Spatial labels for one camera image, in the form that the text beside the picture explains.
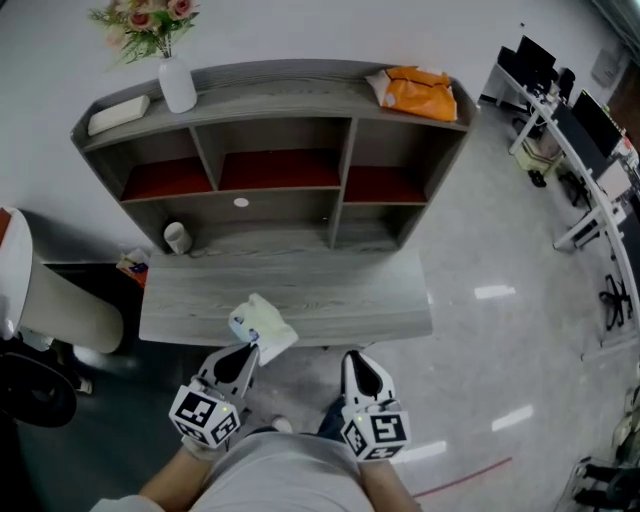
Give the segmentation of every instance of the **orange bag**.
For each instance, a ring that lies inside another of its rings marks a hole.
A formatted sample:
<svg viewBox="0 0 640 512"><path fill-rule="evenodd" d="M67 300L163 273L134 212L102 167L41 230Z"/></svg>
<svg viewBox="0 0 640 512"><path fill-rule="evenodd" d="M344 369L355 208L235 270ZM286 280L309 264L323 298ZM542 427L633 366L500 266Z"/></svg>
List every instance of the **orange bag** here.
<svg viewBox="0 0 640 512"><path fill-rule="evenodd" d="M418 66L391 68L368 76L367 82L381 107L440 121L457 119L456 100L446 73L434 75Z"/></svg>

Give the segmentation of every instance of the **white desk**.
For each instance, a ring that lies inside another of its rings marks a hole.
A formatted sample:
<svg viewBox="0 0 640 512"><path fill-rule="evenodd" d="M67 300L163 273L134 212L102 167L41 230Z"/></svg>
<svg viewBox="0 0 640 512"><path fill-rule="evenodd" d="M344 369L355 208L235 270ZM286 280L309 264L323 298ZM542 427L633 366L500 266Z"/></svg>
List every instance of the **white desk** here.
<svg viewBox="0 0 640 512"><path fill-rule="evenodd" d="M578 173L580 173L580 175L584 178L588 190L591 192L591 195L596 201L596 206L593 208L593 210L591 210L591 212L586 217L584 217L584 219L573 226L567 233L556 240L553 244L553 247L558 249L564 246L592 221L597 221L598 229L606 229L609 234L609 240L611 242L616 261L618 262L618 265L620 267L622 280L624 281L627 293L631 297L631 305L633 307L633 320L635 323L635 328L633 329L633 331L613 337L605 336L604 339L602 339L600 342L601 349L596 352L584 353L582 355L582 359L591 359L593 357L633 346L638 343L638 340L640 339L640 297L638 297L638 289L636 287L636 281L633 276L633 270L631 268L631 263L629 262L627 251L622 244L623 234L618 229L618 224L614 218L611 202L604 194L604 192L600 190L600 187L595 182L595 180L591 177L591 170L587 169L571 143L566 139L565 135L558 128L557 122L552 117L553 111L549 108L549 106L542 105L535 96L530 94L525 87L520 85L509 73L507 73L507 71L505 71L502 66L496 64L495 67L504 79L504 85L500 93L498 94L496 105L500 105L504 97L504 93L509 87L511 87L518 93L522 94L527 99L527 101L531 103L534 109L534 113L531 116L531 119L529 119L529 122L527 122L526 126L520 132L520 135L518 135L518 138L509 149L509 153L514 154L516 152L520 144L522 144L525 137L533 128L537 119L539 117L542 117L547 122L549 131L555 138L556 142L562 148L563 153L567 156L573 168L576 169Z"/></svg>

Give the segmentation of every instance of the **white wall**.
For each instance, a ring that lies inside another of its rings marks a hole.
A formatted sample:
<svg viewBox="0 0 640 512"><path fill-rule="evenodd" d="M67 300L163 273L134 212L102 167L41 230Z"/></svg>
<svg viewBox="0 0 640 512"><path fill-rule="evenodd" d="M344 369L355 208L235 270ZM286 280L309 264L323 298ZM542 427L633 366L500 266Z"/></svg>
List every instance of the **white wall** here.
<svg viewBox="0 0 640 512"><path fill-rule="evenodd" d="M597 15L589 0L523 1L520 2L517 22L523 22L524 28L509 39L505 38L504 46L515 50L520 37L526 35L556 57L556 70L568 67L575 73L572 101L582 89L588 90L601 103L609 101L629 62L629 55L620 51L619 39ZM602 48L615 54L622 53L620 72L608 88L602 87L591 76L591 68ZM492 73L482 93L495 98L500 84L499 75ZM514 93L506 96L505 100L518 103Z"/></svg>
<svg viewBox="0 0 640 512"><path fill-rule="evenodd" d="M86 20L88 8L106 2L8 0L0 10L0 204L34 214L49 261L112 261L120 248L149 245L69 141L95 98L157 73L154 59L107 71L110 51ZM588 4L201 0L177 53L194 69L282 58L416 63L446 70L478 98L500 46L517 45L520 21L534 39L548 36L549 51L577 59L576 74L588 73L611 37Z"/></svg>

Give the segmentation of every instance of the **trash bin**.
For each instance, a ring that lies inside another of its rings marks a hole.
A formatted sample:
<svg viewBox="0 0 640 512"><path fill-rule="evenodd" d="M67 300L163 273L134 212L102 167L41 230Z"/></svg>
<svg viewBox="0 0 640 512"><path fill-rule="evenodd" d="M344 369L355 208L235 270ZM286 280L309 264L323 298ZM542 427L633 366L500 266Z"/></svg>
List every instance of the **trash bin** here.
<svg viewBox="0 0 640 512"><path fill-rule="evenodd" d="M0 242L2 337L11 339L26 327L105 354L116 350L123 333L120 312L45 267L33 253L24 215L5 210L11 220Z"/></svg>

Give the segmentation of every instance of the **person's arm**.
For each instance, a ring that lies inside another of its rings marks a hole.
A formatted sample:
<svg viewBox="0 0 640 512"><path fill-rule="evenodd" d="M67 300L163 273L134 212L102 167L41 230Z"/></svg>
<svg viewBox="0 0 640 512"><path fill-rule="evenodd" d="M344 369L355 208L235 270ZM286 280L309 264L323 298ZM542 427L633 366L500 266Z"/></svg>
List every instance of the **person's arm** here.
<svg viewBox="0 0 640 512"><path fill-rule="evenodd" d="M360 464L360 478L376 512L421 510L388 460Z"/></svg>
<svg viewBox="0 0 640 512"><path fill-rule="evenodd" d="M165 512L186 512L202 491L213 462L196 459L186 448L180 451L138 493Z"/></svg>

